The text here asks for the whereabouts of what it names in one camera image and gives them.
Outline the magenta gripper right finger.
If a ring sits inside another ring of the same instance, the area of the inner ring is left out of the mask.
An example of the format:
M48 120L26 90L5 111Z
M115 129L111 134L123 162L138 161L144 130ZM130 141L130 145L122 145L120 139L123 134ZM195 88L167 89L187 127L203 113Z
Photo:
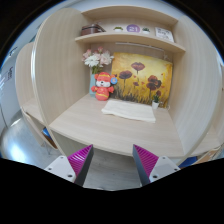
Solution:
M133 145L132 154L142 186L180 170L167 156L156 156L140 146Z

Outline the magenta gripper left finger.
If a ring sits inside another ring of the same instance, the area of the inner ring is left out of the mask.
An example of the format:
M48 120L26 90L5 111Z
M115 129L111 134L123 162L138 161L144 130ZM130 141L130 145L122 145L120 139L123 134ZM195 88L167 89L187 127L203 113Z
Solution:
M93 146L89 145L68 157L59 156L45 168L45 171L82 186L85 182L93 154Z

